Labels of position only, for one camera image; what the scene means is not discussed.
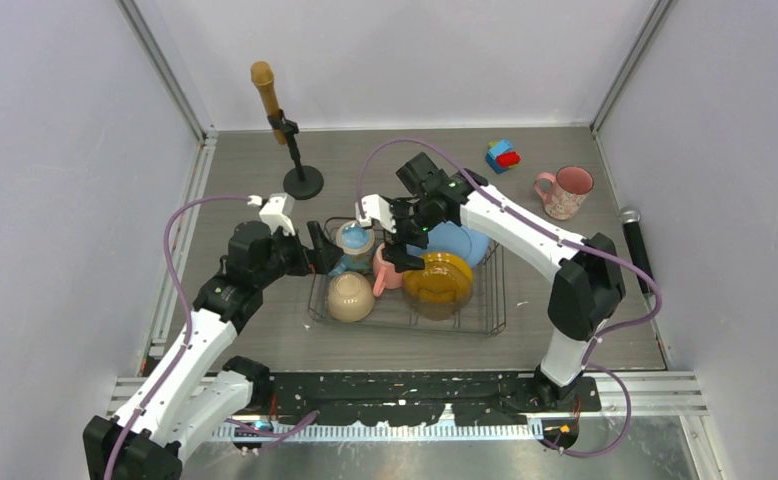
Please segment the plain pink mug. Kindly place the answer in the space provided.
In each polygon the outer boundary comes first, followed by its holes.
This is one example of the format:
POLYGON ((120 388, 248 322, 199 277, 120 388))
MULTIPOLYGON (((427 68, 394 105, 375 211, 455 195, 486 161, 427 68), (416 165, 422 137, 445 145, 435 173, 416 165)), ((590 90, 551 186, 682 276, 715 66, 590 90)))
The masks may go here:
POLYGON ((391 262, 383 258, 385 246, 385 243, 381 243, 372 257, 374 274, 372 292, 375 297, 380 297, 385 290, 399 289, 403 284, 403 275, 395 270, 391 262))

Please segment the pink patterned mug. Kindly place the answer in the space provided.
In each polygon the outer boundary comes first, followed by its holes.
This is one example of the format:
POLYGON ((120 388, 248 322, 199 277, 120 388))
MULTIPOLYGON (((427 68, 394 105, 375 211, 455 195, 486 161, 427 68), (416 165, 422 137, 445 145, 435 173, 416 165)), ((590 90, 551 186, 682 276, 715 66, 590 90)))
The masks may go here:
POLYGON ((540 173, 533 188, 545 213, 560 221, 573 218, 595 186, 589 171, 578 166, 566 166, 556 173, 540 173))

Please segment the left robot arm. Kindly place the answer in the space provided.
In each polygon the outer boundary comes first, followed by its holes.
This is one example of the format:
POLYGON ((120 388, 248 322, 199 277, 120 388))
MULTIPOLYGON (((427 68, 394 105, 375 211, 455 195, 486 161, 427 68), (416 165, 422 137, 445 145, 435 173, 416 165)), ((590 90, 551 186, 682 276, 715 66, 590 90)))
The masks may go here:
POLYGON ((93 417, 83 431, 92 479, 178 479, 184 464, 227 418, 263 412, 272 398, 265 365, 236 356, 213 383, 201 380, 263 304, 266 287, 284 276, 332 270, 342 250, 317 221, 311 247, 283 227, 237 225, 219 269, 199 289, 190 319, 153 372, 111 418, 93 417))

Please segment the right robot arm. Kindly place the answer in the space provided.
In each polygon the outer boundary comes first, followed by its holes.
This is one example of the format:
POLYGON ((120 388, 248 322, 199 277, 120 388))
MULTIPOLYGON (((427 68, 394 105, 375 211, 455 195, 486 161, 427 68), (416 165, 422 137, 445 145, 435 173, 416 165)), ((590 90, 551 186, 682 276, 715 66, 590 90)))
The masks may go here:
POLYGON ((528 398, 545 409, 563 409, 575 398, 595 335, 626 295, 612 240, 559 229, 477 173, 461 168, 450 175, 425 153, 396 175, 407 196, 359 193, 356 211, 361 225, 378 223, 387 233, 384 256, 397 270, 423 269, 423 260, 409 254, 408 246, 424 247, 437 225, 450 222, 486 235, 550 283, 547 315, 553 333, 528 382, 528 398))

